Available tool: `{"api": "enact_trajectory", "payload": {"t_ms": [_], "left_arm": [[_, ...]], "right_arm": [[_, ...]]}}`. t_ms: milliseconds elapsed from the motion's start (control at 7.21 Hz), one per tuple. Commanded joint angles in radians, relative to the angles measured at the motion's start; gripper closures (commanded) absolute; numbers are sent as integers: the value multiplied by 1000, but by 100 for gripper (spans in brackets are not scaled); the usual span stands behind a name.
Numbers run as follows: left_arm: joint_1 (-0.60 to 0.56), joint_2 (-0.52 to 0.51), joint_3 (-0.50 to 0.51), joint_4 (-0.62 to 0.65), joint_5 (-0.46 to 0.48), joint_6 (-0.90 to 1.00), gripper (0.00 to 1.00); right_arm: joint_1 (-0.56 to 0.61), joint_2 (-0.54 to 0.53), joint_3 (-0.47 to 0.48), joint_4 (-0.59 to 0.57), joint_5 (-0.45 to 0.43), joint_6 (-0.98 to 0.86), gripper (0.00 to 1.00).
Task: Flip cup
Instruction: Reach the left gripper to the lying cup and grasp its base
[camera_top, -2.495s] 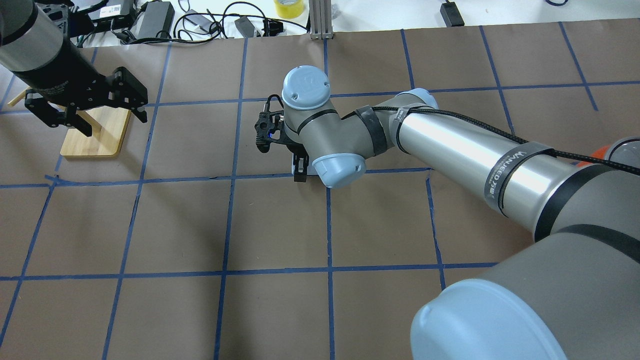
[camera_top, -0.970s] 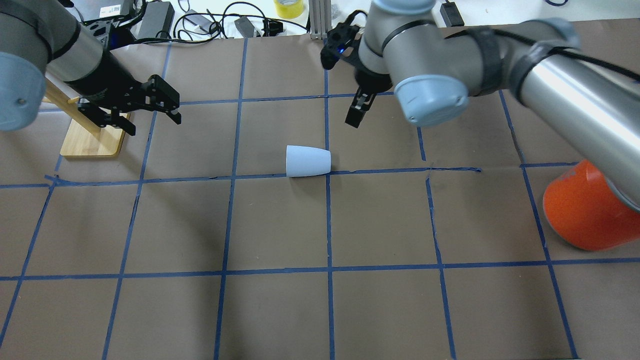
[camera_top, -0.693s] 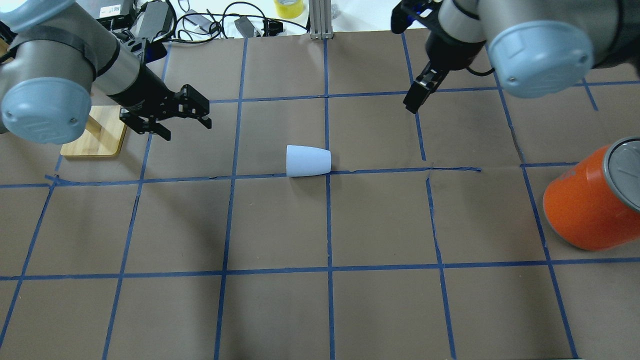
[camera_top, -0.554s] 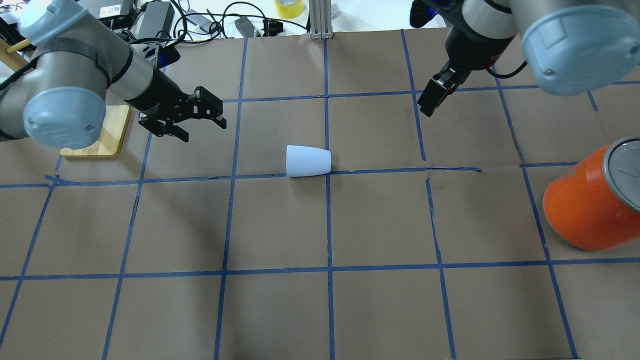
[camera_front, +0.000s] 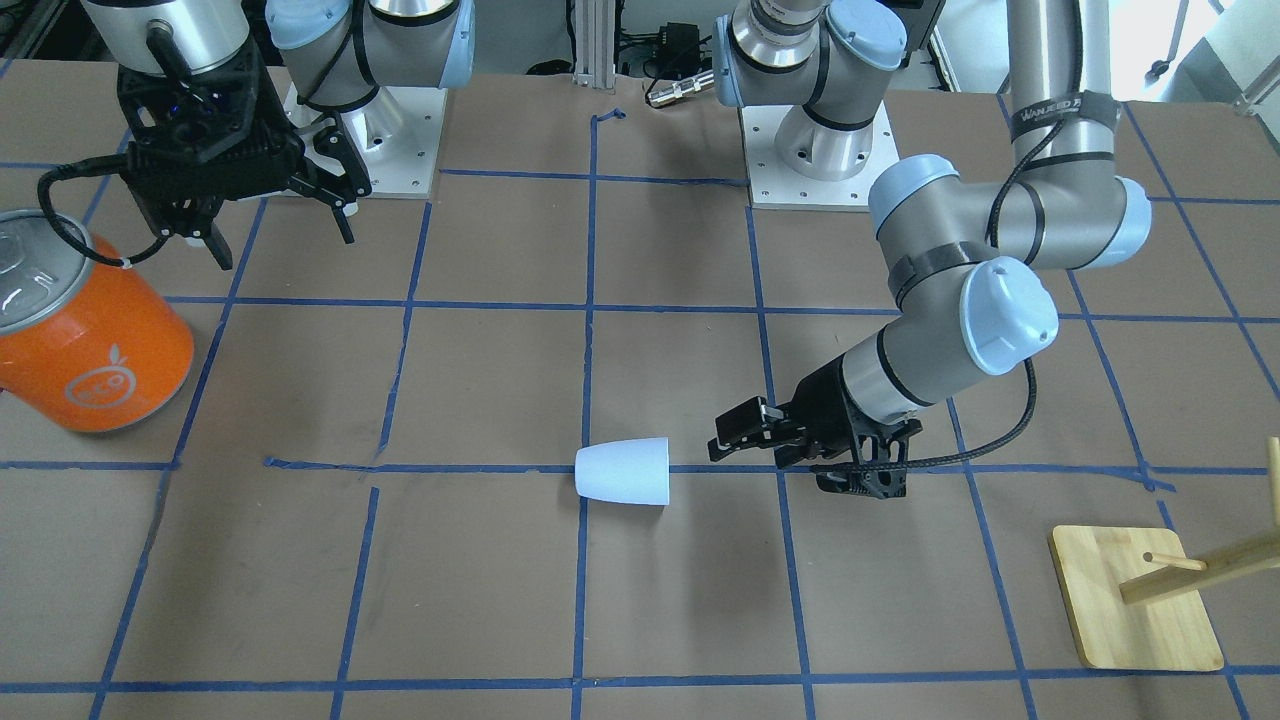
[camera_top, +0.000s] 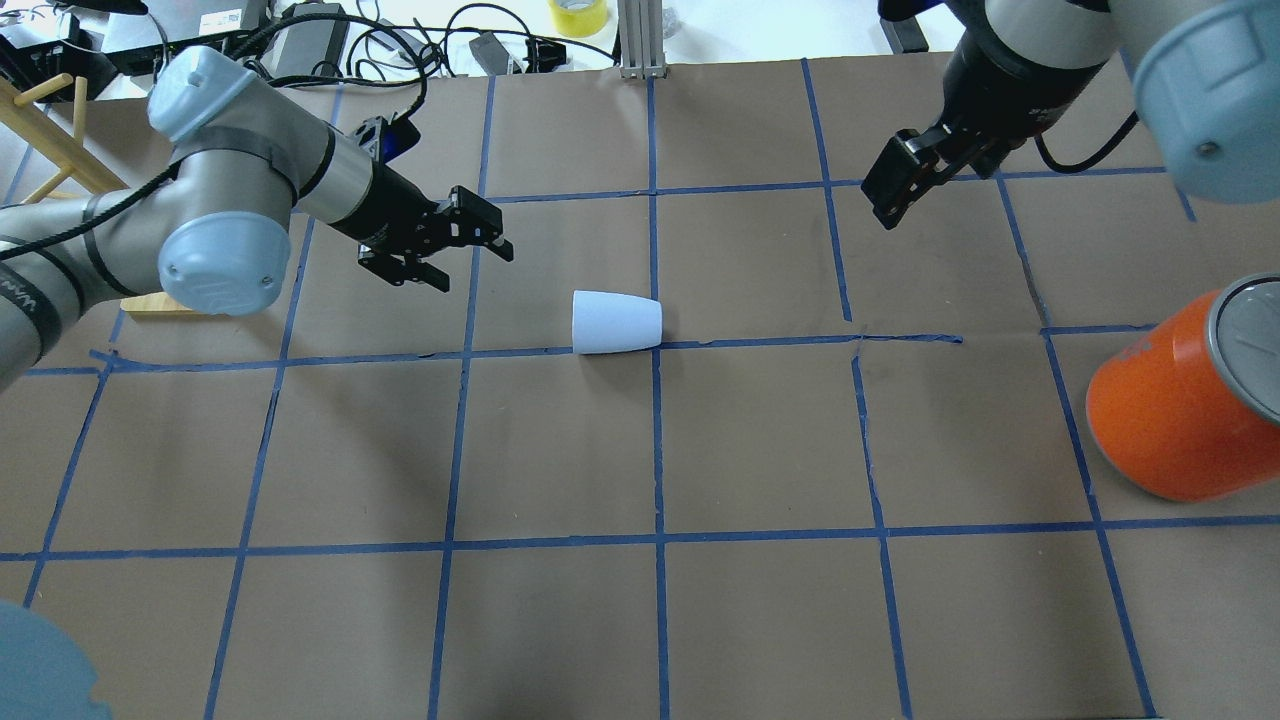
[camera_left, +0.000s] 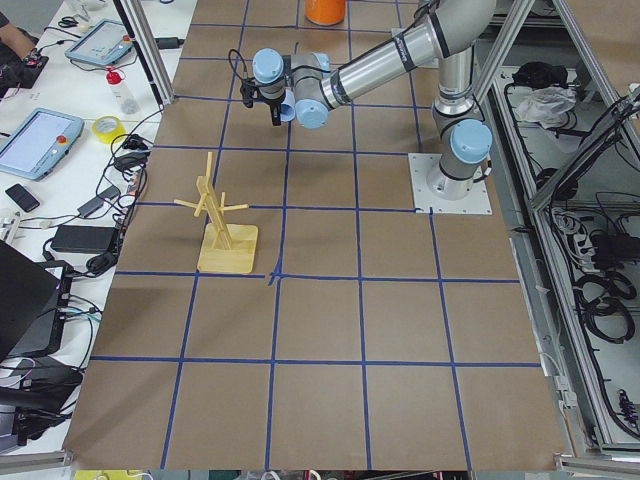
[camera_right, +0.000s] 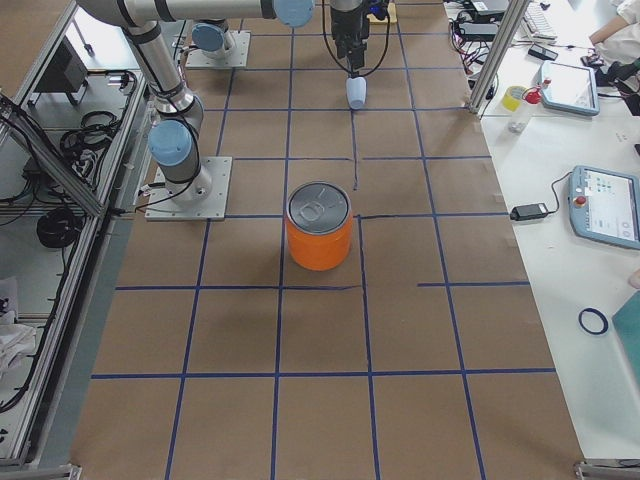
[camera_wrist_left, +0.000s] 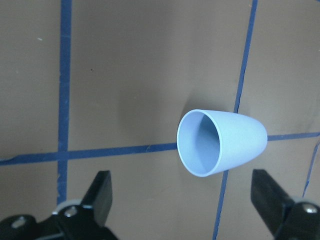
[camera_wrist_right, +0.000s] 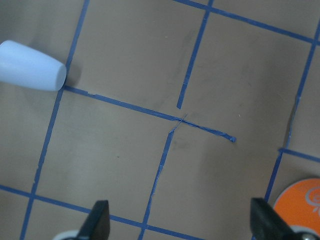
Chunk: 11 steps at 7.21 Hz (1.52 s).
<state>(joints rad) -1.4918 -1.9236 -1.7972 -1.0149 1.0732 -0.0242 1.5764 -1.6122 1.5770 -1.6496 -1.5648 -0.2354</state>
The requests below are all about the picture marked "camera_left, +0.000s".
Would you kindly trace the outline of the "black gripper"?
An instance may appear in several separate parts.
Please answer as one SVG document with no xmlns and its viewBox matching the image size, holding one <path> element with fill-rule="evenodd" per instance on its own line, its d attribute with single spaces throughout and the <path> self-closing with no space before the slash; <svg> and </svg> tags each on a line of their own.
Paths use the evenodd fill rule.
<svg viewBox="0 0 640 480">
<path fill-rule="evenodd" d="M 281 125 L 281 105 L 285 99 L 285 79 L 283 77 L 266 84 L 255 78 L 243 78 L 240 93 L 245 107 L 252 108 L 254 103 L 258 101 L 265 103 L 270 108 L 272 125 Z"/>
</svg>

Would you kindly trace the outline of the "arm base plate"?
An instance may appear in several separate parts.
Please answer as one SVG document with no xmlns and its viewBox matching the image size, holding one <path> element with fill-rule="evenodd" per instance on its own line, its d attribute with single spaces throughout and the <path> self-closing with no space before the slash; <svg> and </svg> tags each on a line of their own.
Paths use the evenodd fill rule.
<svg viewBox="0 0 640 480">
<path fill-rule="evenodd" d="M 491 215 L 483 172 L 476 168 L 467 180 L 452 180 L 440 170 L 441 154 L 409 153 L 414 210 L 424 214 Z"/>
</svg>

